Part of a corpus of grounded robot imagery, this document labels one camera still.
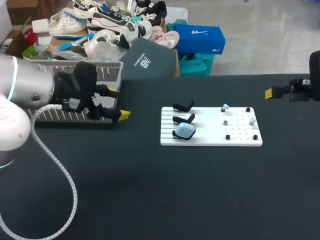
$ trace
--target plastic bag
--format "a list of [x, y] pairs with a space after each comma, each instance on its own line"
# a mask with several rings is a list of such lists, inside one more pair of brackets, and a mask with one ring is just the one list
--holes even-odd
[[93, 62], [119, 62], [126, 52], [126, 49], [100, 41], [94, 49], [92, 59], [90, 60]]

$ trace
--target dark gray box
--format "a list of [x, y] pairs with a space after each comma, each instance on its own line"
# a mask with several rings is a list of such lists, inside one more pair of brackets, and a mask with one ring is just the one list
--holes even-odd
[[123, 62], [123, 80], [172, 77], [177, 70], [174, 50], [142, 37], [120, 61]]

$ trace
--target blue shoe box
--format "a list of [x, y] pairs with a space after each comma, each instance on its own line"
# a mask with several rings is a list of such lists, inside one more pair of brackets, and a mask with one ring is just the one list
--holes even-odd
[[226, 39], [218, 26], [175, 24], [174, 30], [180, 35], [178, 53], [221, 55], [224, 51]]

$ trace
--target black clip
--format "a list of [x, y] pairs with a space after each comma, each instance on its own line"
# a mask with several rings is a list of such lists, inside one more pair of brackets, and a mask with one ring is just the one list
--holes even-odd
[[172, 118], [172, 121], [173, 121], [173, 124], [175, 124], [175, 125], [180, 124], [180, 123], [191, 124], [192, 121], [195, 119], [195, 117], [196, 117], [196, 115], [194, 113], [192, 113], [188, 119], [184, 119], [184, 118], [181, 118], [181, 117], [178, 117], [178, 116], [174, 116]]
[[185, 113], [188, 113], [191, 108], [194, 106], [195, 102], [194, 101], [191, 101], [188, 106], [182, 106], [180, 104], [176, 104], [174, 103], [172, 105], [172, 107], [174, 108], [174, 111], [178, 110], [179, 112], [185, 112]]

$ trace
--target robotic arm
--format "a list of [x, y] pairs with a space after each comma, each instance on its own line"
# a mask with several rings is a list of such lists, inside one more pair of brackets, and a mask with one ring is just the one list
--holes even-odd
[[[31, 132], [34, 140], [63, 171], [72, 189], [73, 207], [67, 223], [55, 234], [43, 238], [52, 240], [62, 234], [73, 220], [78, 195], [68, 171], [37, 136], [34, 130], [36, 119], [50, 109], [75, 113], [87, 110], [87, 117], [91, 120], [104, 117], [120, 122], [128, 119], [130, 112], [106, 108], [101, 103], [98, 106], [94, 104], [95, 93], [111, 98], [117, 98], [120, 93], [104, 84], [97, 84], [96, 66], [87, 62], [79, 62], [73, 73], [58, 72], [53, 75], [43, 65], [0, 55], [0, 73], [0, 170], [13, 162], [15, 151], [27, 141]], [[38, 111], [30, 121], [20, 107]], [[13, 239], [27, 239], [8, 229], [1, 215], [0, 227]]]

